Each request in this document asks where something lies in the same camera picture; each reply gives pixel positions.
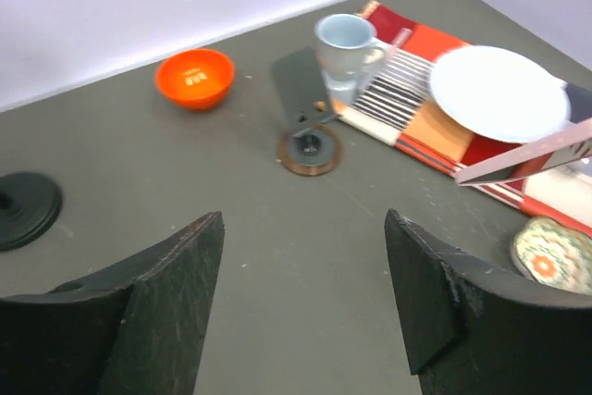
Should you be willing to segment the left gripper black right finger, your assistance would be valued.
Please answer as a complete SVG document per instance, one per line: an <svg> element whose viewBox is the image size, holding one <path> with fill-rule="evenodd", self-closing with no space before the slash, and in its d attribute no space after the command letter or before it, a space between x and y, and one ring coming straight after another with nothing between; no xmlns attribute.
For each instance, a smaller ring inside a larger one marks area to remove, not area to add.
<svg viewBox="0 0 592 395"><path fill-rule="evenodd" d="M591 299L494 266L388 210L388 265L424 394L588 394Z"/></svg>

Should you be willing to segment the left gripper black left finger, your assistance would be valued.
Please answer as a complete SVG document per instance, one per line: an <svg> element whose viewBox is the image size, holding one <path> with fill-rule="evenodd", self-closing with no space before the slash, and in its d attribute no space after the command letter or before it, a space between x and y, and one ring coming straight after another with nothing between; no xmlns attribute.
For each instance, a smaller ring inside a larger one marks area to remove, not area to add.
<svg viewBox="0 0 592 395"><path fill-rule="evenodd" d="M1 301L5 394L191 394L223 253L220 212L43 294Z"/></svg>

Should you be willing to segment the phone with pink case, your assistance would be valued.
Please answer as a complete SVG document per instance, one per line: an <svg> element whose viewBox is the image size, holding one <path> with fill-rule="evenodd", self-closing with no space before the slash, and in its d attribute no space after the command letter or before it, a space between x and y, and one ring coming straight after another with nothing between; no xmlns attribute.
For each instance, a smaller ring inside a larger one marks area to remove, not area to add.
<svg viewBox="0 0 592 395"><path fill-rule="evenodd" d="M512 182L591 156L591 119L460 170L460 186Z"/></svg>

